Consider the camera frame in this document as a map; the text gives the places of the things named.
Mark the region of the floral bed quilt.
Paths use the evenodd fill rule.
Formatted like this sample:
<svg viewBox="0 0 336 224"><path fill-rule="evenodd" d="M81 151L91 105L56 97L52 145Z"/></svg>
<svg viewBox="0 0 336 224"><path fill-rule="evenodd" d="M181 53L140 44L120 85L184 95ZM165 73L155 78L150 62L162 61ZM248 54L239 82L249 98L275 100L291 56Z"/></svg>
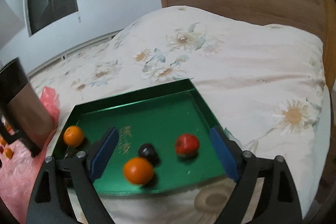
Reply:
<svg viewBox="0 0 336 224"><path fill-rule="evenodd" d="M283 155L303 214L317 193L330 139L322 42L290 26L258 26L200 9L151 12L111 41L31 79L60 96L60 123L76 104L190 79L242 149Z"/></svg>

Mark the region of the black plum in tray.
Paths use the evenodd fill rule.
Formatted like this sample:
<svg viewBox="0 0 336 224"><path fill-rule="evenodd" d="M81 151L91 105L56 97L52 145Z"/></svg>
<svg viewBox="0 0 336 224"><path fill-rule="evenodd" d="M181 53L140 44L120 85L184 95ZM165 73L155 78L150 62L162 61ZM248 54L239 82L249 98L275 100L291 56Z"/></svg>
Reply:
<svg viewBox="0 0 336 224"><path fill-rule="evenodd" d="M150 143L145 143L139 147L138 156L145 158L149 162L155 162L158 160L158 154L153 145Z"/></svg>

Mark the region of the orange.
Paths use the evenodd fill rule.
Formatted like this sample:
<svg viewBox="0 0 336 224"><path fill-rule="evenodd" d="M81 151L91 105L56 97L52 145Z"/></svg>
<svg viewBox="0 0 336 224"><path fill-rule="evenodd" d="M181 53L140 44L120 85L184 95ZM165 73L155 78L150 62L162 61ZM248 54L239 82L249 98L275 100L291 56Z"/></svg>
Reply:
<svg viewBox="0 0 336 224"><path fill-rule="evenodd" d="M69 126L63 134L63 141L68 147L76 148L83 140L84 133L79 126Z"/></svg>
<svg viewBox="0 0 336 224"><path fill-rule="evenodd" d="M6 140L3 137L0 137L0 144L5 146L7 144Z"/></svg>
<svg viewBox="0 0 336 224"><path fill-rule="evenodd" d="M14 152L11 148L7 147L5 150L4 150L4 153L5 153L5 156L8 158L8 159L12 159L13 156L14 156Z"/></svg>
<svg viewBox="0 0 336 224"><path fill-rule="evenodd" d="M123 165L123 175L131 184L145 185L154 177L154 167L143 157L134 157Z"/></svg>

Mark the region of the pink plastic sheet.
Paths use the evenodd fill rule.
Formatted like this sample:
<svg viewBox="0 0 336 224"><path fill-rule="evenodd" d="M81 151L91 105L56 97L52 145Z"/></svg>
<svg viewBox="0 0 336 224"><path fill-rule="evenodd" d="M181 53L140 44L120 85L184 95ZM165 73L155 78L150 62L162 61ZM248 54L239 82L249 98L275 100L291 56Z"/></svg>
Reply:
<svg viewBox="0 0 336 224"><path fill-rule="evenodd" d="M31 192L45 159L47 146L55 133L53 130L48 135L41 153L36 157L32 157L20 141L6 146L14 153L11 159L1 153L1 199L19 223L26 222Z"/></svg>

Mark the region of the green tray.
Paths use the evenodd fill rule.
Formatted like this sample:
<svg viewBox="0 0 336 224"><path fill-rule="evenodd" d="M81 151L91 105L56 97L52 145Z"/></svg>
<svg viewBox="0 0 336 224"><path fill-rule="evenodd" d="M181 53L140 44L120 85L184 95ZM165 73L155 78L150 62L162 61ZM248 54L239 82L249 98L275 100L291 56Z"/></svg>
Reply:
<svg viewBox="0 0 336 224"><path fill-rule="evenodd" d="M180 192L224 178L226 173L210 141L210 129L218 124L197 88L184 79L76 105L65 127L82 129L83 150L108 128L118 129L118 145L94 187L101 196L135 197ZM175 153L175 141L182 134L199 139L196 155L180 157ZM122 169L145 143L153 145L159 164L153 180L147 186L137 186L126 180Z"/></svg>

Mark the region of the black copper cylindrical appliance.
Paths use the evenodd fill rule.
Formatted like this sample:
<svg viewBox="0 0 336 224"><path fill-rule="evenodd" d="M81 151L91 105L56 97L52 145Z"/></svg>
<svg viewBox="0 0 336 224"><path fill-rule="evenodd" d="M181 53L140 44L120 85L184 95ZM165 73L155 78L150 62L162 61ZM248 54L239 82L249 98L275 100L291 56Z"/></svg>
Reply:
<svg viewBox="0 0 336 224"><path fill-rule="evenodd" d="M1 125L1 136L8 144L21 141L32 157L40 154L55 122L34 92L19 58L1 69L1 113L14 130L11 135Z"/></svg>

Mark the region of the orange in tray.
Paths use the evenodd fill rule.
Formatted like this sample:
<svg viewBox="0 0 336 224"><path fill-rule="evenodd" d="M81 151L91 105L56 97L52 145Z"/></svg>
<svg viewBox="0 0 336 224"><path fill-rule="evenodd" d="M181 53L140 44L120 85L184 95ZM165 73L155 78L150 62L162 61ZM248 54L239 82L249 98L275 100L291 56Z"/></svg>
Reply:
<svg viewBox="0 0 336 224"><path fill-rule="evenodd" d="M63 141L68 147L76 148L83 140L84 133L79 126L69 126L63 134Z"/></svg>

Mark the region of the wooden headboard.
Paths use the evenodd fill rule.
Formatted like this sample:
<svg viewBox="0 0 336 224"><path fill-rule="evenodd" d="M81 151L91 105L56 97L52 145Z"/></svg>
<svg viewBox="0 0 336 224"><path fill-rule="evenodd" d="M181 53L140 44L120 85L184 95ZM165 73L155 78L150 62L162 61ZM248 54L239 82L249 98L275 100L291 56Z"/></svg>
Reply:
<svg viewBox="0 0 336 224"><path fill-rule="evenodd" d="M323 42L326 84L335 82L335 0L161 0L162 7L190 6L252 24L282 24Z"/></svg>

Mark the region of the red apple in tray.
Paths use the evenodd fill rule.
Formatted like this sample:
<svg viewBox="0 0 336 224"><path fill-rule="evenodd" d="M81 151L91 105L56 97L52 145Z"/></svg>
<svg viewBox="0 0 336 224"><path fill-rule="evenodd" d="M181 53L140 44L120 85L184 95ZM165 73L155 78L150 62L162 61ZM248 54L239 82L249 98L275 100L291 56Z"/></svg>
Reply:
<svg viewBox="0 0 336 224"><path fill-rule="evenodd" d="M196 155L199 147L199 139L192 134L182 134L175 141L175 153L180 157Z"/></svg>

